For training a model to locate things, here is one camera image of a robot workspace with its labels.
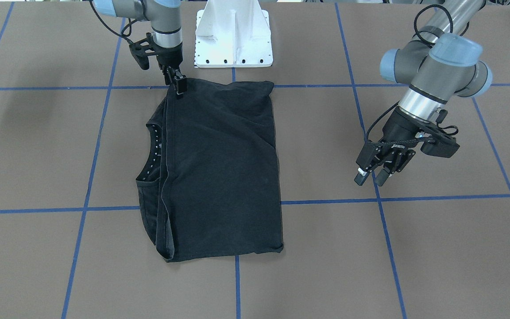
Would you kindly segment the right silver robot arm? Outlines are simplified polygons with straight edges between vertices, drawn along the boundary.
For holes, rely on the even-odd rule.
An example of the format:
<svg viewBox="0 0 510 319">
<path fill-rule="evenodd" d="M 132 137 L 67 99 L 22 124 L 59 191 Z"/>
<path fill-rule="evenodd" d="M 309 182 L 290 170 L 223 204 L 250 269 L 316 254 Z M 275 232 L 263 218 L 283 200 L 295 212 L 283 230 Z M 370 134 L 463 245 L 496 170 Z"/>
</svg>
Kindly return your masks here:
<svg viewBox="0 0 510 319">
<path fill-rule="evenodd" d="M 148 70 L 149 58 L 154 56 L 166 85 L 172 86 L 180 96 L 187 91 L 187 78 L 180 70 L 183 61 L 180 0 L 91 0 L 90 6 L 107 30 L 128 43 L 140 69 Z M 105 24 L 101 14 L 127 18 L 130 22 L 116 32 Z M 131 40 L 133 24 L 146 21 L 150 22 L 152 31 L 142 40 Z"/>
</svg>

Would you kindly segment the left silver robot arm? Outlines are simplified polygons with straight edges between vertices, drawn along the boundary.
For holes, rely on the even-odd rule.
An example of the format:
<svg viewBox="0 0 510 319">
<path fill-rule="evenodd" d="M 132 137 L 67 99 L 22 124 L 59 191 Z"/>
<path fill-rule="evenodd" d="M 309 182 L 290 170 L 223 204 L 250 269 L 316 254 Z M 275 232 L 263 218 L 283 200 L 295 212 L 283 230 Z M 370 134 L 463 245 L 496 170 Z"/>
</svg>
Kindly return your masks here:
<svg viewBox="0 0 510 319">
<path fill-rule="evenodd" d="M 355 183 L 362 185 L 378 167 L 375 184 L 382 186 L 415 156 L 415 147 L 432 157 L 451 158 L 459 150 L 454 126 L 442 127 L 446 104 L 453 96 L 476 97 L 492 84 L 490 67 L 480 60 L 483 48 L 465 37 L 469 22 L 484 0 L 446 0 L 423 8 L 437 9 L 423 27 L 413 22 L 414 35 L 401 49 L 385 52 L 381 77 L 407 85 L 403 97 L 385 111 L 388 116 L 378 141 L 371 130 L 356 159 Z"/>
</svg>

